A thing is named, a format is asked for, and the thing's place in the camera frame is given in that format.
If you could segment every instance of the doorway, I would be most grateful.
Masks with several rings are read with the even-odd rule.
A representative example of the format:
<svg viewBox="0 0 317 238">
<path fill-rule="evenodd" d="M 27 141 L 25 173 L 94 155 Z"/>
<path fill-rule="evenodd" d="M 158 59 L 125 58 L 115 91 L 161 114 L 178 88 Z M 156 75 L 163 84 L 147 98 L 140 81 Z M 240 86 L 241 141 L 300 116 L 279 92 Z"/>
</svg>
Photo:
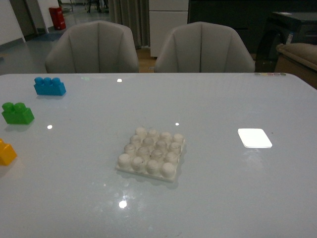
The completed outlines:
<svg viewBox="0 0 317 238">
<path fill-rule="evenodd" d="M 37 30 L 32 20 L 29 8 L 25 0 L 10 0 L 16 19 L 26 41 L 37 36 Z"/>
</svg>

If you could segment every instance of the baseboard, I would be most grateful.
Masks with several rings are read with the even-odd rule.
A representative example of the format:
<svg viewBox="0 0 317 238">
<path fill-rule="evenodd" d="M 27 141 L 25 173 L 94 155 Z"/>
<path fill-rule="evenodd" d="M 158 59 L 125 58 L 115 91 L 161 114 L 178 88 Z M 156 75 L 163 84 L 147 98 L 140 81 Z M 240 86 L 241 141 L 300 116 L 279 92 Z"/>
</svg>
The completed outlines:
<svg viewBox="0 0 317 238">
<path fill-rule="evenodd" d="M 8 43 L 0 45 L 0 51 L 4 51 L 6 49 L 9 49 L 11 47 L 17 46 L 17 45 L 22 44 L 22 43 L 24 43 L 23 38 L 19 38 L 19 39 L 16 39 L 14 41 L 10 41 Z"/>
<path fill-rule="evenodd" d="M 36 28 L 36 30 L 38 31 L 39 35 L 43 35 L 46 33 L 45 28 Z"/>
<path fill-rule="evenodd" d="M 51 27 L 49 27 L 48 29 L 49 29 L 49 32 L 55 31 L 54 26 L 51 26 Z"/>
</svg>

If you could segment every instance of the gray chair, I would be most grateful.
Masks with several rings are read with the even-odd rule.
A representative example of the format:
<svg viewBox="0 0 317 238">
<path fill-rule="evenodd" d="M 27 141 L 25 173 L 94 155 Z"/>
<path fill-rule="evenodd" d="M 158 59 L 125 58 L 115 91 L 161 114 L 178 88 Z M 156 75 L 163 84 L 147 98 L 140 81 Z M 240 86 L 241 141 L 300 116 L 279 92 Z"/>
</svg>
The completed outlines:
<svg viewBox="0 0 317 238">
<path fill-rule="evenodd" d="M 136 73 L 138 56 L 130 28 L 93 21 L 69 28 L 45 60 L 48 73 Z"/>
<path fill-rule="evenodd" d="M 255 64 L 230 27 L 195 22 L 173 28 L 165 37 L 155 72 L 254 72 Z"/>
</svg>

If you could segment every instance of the cushion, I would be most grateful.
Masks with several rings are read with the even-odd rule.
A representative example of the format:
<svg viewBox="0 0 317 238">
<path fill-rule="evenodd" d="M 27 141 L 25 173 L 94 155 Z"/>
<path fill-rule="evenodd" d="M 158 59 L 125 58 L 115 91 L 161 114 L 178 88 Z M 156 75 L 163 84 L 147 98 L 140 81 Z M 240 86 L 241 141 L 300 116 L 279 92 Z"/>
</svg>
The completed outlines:
<svg viewBox="0 0 317 238">
<path fill-rule="evenodd" d="M 317 71 L 317 46 L 305 43 L 280 44 L 276 47 L 276 50 Z"/>
</svg>

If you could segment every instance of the white wall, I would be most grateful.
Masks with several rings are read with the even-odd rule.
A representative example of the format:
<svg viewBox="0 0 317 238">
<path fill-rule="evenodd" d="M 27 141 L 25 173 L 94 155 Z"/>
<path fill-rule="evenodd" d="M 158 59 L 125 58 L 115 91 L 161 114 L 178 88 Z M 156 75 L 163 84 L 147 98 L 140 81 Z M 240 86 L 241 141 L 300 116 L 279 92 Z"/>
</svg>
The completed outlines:
<svg viewBox="0 0 317 238">
<path fill-rule="evenodd" d="M 42 12 L 40 10 L 40 6 L 37 0 L 26 0 L 30 13 L 32 15 L 32 19 L 35 25 L 35 28 L 45 29 L 44 20 L 42 17 Z"/>
<path fill-rule="evenodd" d="M 50 15 L 49 8 L 50 7 L 59 7 L 57 0 L 38 0 L 43 20 L 45 23 L 46 31 L 48 32 L 48 28 L 53 26 L 52 18 Z"/>
<path fill-rule="evenodd" d="M 0 45 L 23 38 L 9 0 L 0 0 Z"/>
</svg>

